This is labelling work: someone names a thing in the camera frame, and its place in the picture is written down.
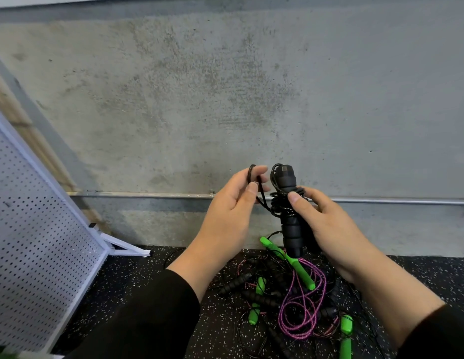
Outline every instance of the green jump rope handle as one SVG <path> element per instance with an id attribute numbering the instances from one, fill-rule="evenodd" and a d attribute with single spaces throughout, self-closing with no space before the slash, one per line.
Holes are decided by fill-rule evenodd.
<path id="1" fill-rule="evenodd" d="M 257 286 L 255 288 L 255 293 L 263 296 L 266 283 L 267 283 L 267 280 L 265 278 L 259 277 L 257 280 Z M 250 313 L 249 313 L 249 324 L 250 325 L 257 325 L 257 321 L 259 321 L 259 313 L 260 313 L 260 304 L 257 302 L 253 302 L 252 309 L 250 310 Z"/>
<path id="2" fill-rule="evenodd" d="M 340 342 L 340 359 L 352 359 L 352 339 L 350 338 L 352 330 L 352 317 L 350 315 L 343 315 L 340 319 L 340 331 L 344 335 Z"/>
<path id="3" fill-rule="evenodd" d="M 289 257 L 288 254 L 286 254 L 283 250 L 281 250 L 279 247 L 277 247 L 275 244 L 273 244 L 265 237 L 260 238 L 260 243 L 262 243 L 265 248 L 271 250 L 277 257 L 281 259 L 284 259 L 285 257 L 285 259 L 289 261 L 290 265 L 298 274 L 302 282 L 305 284 L 305 287 L 307 287 L 310 291 L 313 291 L 315 289 L 315 282 L 313 282 L 312 278 L 302 267 L 298 259 Z"/>

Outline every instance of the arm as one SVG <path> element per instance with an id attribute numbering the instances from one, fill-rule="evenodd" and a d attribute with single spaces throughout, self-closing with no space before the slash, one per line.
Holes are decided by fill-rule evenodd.
<path id="1" fill-rule="evenodd" d="M 324 193 L 306 187 L 313 207 L 297 193 L 289 201 L 311 226 L 337 271 L 362 292 L 397 347 L 444 302 L 371 244 L 348 214 Z"/>
<path id="2" fill-rule="evenodd" d="M 257 166 L 252 179 L 267 171 Z M 216 273 L 242 248 L 257 184 L 248 169 L 235 174 L 212 200 L 196 238 L 165 271 L 102 326 L 68 359 L 183 358 L 199 320 L 199 302 Z"/>

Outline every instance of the black shirt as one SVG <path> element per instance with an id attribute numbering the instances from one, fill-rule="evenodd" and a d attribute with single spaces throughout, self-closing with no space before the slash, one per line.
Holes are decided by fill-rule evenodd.
<path id="1" fill-rule="evenodd" d="M 182 358 L 199 311 L 193 289 L 166 269 L 66 358 Z M 464 358 L 463 315 L 446 305 L 428 316 L 398 350 L 407 358 Z"/>

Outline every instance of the person's right hand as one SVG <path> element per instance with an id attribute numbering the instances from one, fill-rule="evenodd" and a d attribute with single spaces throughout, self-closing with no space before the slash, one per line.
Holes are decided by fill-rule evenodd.
<path id="1" fill-rule="evenodd" d="M 331 264 L 347 281 L 354 283 L 355 274 L 366 264 L 370 254 L 380 254 L 358 229 L 340 205 L 319 190 L 303 187 L 311 205 L 295 192 L 289 193 L 293 209 L 310 225 L 318 245 Z"/>

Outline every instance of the gray wall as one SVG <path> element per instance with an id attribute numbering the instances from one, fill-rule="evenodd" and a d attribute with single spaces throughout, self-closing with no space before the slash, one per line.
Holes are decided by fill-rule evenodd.
<path id="1" fill-rule="evenodd" d="M 0 74 L 77 190 L 204 193 L 283 162 L 330 195 L 464 198 L 464 0 L 1 10 Z M 207 208 L 78 203 L 167 245 Z M 387 253 L 464 256 L 464 208 L 344 207 Z M 257 209 L 249 245 L 277 226 Z"/>

